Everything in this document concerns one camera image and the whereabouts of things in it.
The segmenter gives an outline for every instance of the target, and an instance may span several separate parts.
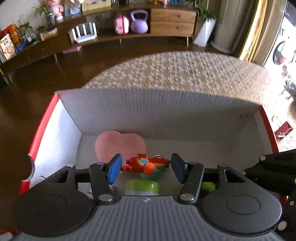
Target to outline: wooden tv stand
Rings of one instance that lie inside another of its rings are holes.
[[[118,35],[114,29],[106,29],[98,32],[98,37],[84,43],[77,44],[71,29],[83,23],[87,23],[87,17],[104,12],[114,12],[115,14],[129,15],[133,9],[145,9],[149,12],[148,32],[145,34],[135,34],[129,31],[128,34]],[[97,10],[83,12],[51,26],[58,29],[58,36],[50,40],[40,42],[36,45],[25,48],[10,60],[0,65],[0,73],[7,76],[10,81],[10,72],[13,72],[25,65],[29,65],[46,56],[53,55],[57,61],[56,54],[71,47],[95,44],[104,41],[118,40],[121,44],[122,39],[135,37],[157,37],[174,36],[185,37],[188,46],[189,37],[192,37],[196,28],[197,14],[193,8],[182,5],[171,5],[167,7],[155,6],[153,4],[135,4],[128,6],[111,6]]]

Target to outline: beige carpet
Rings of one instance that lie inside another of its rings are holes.
[[[153,88],[183,90],[241,98],[262,104],[275,130],[278,121],[296,126],[296,105],[281,92],[277,77],[256,64],[200,52],[166,52],[135,58],[94,77],[85,88]],[[296,148],[293,130],[278,142],[280,151]]]

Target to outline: picture frame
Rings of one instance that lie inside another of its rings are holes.
[[[110,7],[111,0],[85,0],[85,2],[81,5],[82,12],[96,10],[99,8]]]

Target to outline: wooden floor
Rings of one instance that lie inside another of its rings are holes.
[[[215,52],[213,47],[186,47],[186,38],[151,37],[123,39],[89,45],[78,53],[58,54],[18,70],[14,86],[0,90],[0,229],[13,228],[11,204],[20,181],[28,178],[27,157],[40,119],[56,90],[80,88],[101,71],[123,61],[167,51]]]

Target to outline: gold curtain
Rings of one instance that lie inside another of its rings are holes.
[[[251,23],[238,58],[251,62],[262,30],[268,0],[257,0]]]

